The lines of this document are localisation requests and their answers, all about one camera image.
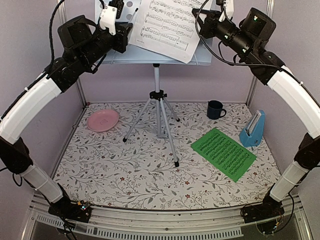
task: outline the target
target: dark blue mug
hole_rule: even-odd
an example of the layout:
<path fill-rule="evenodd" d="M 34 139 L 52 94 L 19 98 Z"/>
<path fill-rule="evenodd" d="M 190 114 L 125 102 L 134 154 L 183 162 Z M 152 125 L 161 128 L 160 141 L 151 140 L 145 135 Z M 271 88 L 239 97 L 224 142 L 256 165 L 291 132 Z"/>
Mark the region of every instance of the dark blue mug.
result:
<path fill-rule="evenodd" d="M 209 101 L 208 102 L 208 109 L 206 112 L 206 115 L 208 118 L 212 119 L 212 120 L 217 120 L 219 118 L 223 118 L 226 114 L 227 111 L 225 109 L 223 109 L 224 105 L 219 102 L 219 101 Z"/>

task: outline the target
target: tripod leg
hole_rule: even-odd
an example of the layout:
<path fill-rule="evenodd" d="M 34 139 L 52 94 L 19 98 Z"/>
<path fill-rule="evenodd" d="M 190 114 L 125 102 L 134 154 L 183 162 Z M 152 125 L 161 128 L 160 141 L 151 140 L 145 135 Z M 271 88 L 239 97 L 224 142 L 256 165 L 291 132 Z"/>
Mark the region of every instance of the tripod leg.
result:
<path fill-rule="evenodd" d="M 169 127 L 168 119 L 167 119 L 167 116 L 166 116 L 166 110 L 165 110 L 165 105 L 164 105 L 164 100 L 163 99 L 160 99 L 160 105 L 161 105 L 161 109 L 162 109 L 162 115 L 163 115 L 163 118 L 164 118 L 166 131 L 168 133 L 169 142 L 170 142 L 170 145 L 171 145 L 171 151 L 173 153 L 174 165 L 176 167 L 179 167 L 179 160 L 177 158 L 176 150 L 175 150 L 175 146 L 174 146 L 174 141 L 173 141 L 171 133 L 170 133 L 170 127 Z"/>
<path fill-rule="evenodd" d="M 157 128 L 157 136 L 161 137 L 161 110 L 160 110 L 160 102 L 156 101 L 156 128 Z"/>
<path fill-rule="evenodd" d="M 128 140 L 128 138 L 129 138 L 132 130 L 135 128 L 135 126 L 136 126 L 137 123 L 139 122 L 142 114 L 144 114 L 144 112 L 145 112 L 145 110 L 147 109 L 147 107 L 148 107 L 148 105 L 150 104 L 150 102 L 151 102 L 151 98 L 148 99 L 148 101 L 146 102 L 146 104 L 144 105 L 144 107 L 142 108 L 142 110 L 140 111 L 139 115 L 138 115 L 138 116 L 136 117 L 136 119 L 134 120 L 133 125 L 130 127 L 129 131 L 127 132 L 127 134 L 126 134 L 125 137 L 123 138 L 123 142 L 124 142 L 124 143 Z"/>
<path fill-rule="evenodd" d="M 166 119 L 170 119 L 171 114 L 169 114 L 169 116 L 165 115 Z M 162 137 L 168 137 L 168 135 L 166 134 L 167 129 L 164 127 L 163 131 L 162 131 Z"/>
<path fill-rule="evenodd" d="M 165 104 L 168 106 L 168 108 L 170 109 L 171 113 L 173 114 L 173 117 L 175 118 L 175 120 L 177 122 L 180 122 L 180 118 L 178 117 L 178 115 L 176 114 L 175 110 L 173 109 L 173 107 L 171 106 L 170 102 L 164 98 L 164 102 Z"/>

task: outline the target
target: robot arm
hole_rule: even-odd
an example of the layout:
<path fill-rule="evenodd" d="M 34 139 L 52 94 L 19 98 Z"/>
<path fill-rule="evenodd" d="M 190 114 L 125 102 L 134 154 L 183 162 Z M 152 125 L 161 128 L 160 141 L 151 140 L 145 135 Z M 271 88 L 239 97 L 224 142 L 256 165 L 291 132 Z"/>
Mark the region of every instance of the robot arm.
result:
<path fill-rule="evenodd" d="M 81 74 L 94 74 L 107 52 L 112 49 L 120 53 L 126 51 L 132 23 L 116 22 L 123 6 L 122 0 L 111 1 L 102 10 L 98 25 L 81 15 L 60 26 L 58 33 L 64 47 L 63 56 L 45 69 L 46 74 L 42 73 L 35 85 L 25 89 L 0 122 L 1 160 L 9 171 L 22 176 L 48 199 L 49 213 L 64 219 L 88 222 L 91 208 L 83 202 L 71 202 L 64 189 L 33 163 L 20 136 L 40 110 L 76 83 Z M 93 33 L 89 26 L 95 27 Z"/>
<path fill-rule="evenodd" d="M 204 21 L 199 18 L 199 12 L 206 15 Z M 304 88 L 303 82 L 298 82 L 274 53 L 265 50 L 276 24 L 264 13 L 252 8 L 239 28 L 230 20 L 221 21 L 224 13 L 220 11 L 193 9 L 192 13 L 201 28 L 199 34 L 205 39 L 217 37 L 233 49 L 240 58 L 239 62 L 245 63 L 264 85 L 279 94 L 307 129 L 293 163 L 270 189 L 262 204 L 246 206 L 242 210 L 245 222 L 283 214 L 281 201 L 320 162 L 320 106 Z"/>

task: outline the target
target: tripod stand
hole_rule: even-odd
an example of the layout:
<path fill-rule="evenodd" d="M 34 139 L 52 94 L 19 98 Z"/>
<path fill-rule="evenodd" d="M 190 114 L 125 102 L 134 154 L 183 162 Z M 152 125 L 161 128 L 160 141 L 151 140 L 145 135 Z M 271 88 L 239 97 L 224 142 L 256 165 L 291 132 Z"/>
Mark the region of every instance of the tripod stand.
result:
<path fill-rule="evenodd" d="M 170 111 L 171 111 L 172 115 L 174 116 L 174 118 L 176 119 L 176 121 L 180 122 L 180 119 L 178 118 L 178 116 L 175 113 L 174 109 L 172 108 L 172 106 L 168 102 L 167 94 L 164 93 L 163 90 L 160 90 L 160 71 L 159 71 L 160 64 L 154 63 L 153 67 L 154 67 L 155 91 L 150 92 L 150 98 L 148 99 L 148 101 L 146 102 L 146 104 L 144 105 L 142 110 L 140 111 L 139 115 L 134 120 L 133 125 L 130 127 L 129 131 L 127 132 L 127 134 L 123 138 L 123 142 L 126 142 L 128 140 L 128 137 L 130 136 L 132 130 L 135 128 L 135 126 L 139 122 L 141 116 L 146 111 L 146 109 L 147 109 L 148 105 L 150 104 L 151 100 L 154 99 L 154 100 L 156 100 L 157 136 L 159 138 L 163 137 L 162 132 L 161 132 L 161 111 L 162 111 L 162 116 L 164 118 L 164 123 L 165 123 L 165 129 L 166 129 L 166 132 L 167 132 L 167 135 L 168 135 L 168 138 L 169 138 L 171 151 L 172 151 L 172 154 L 173 154 L 174 165 L 176 167 L 179 167 L 179 160 L 177 158 L 176 151 L 175 151 L 175 146 L 174 146 L 174 141 L 173 141 L 171 133 L 170 133 L 170 127 L 169 127 L 168 118 L 167 118 L 167 114 L 166 114 L 165 104 L 170 109 Z"/>

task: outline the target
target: sheet music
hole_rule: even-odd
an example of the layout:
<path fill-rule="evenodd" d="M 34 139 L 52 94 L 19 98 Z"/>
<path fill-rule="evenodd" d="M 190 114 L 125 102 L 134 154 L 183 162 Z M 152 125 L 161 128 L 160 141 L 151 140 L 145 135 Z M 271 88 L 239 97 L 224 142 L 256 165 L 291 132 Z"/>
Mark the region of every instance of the sheet music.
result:
<path fill-rule="evenodd" d="M 204 1 L 142 0 L 129 43 L 189 63 L 200 41 L 192 9 L 200 8 Z"/>

